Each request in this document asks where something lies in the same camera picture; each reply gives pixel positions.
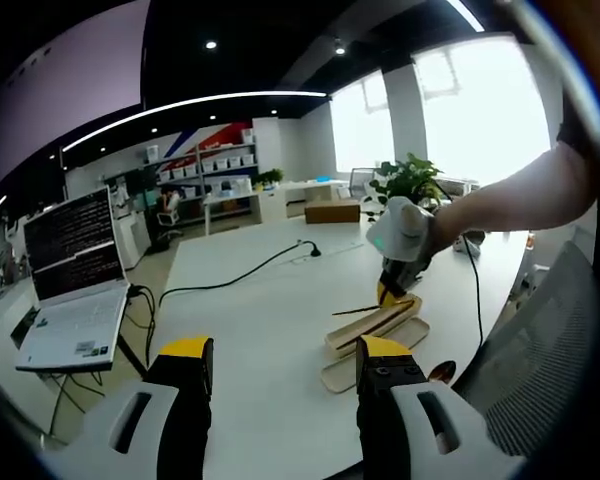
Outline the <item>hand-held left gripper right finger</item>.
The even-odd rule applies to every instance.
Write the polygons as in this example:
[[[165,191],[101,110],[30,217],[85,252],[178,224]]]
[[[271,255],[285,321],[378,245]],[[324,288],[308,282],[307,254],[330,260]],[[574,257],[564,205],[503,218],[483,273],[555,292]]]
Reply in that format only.
[[[365,479],[513,479],[525,463],[503,452],[481,414],[429,381],[396,341],[357,340],[356,391]]]

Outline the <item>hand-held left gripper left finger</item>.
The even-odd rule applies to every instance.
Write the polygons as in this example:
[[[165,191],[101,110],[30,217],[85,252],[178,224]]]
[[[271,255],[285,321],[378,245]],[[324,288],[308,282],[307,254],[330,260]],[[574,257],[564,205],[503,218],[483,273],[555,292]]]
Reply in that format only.
[[[165,345],[142,381],[85,414],[79,435],[44,453],[56,479],[201,479],[211,426],[210,337]]]

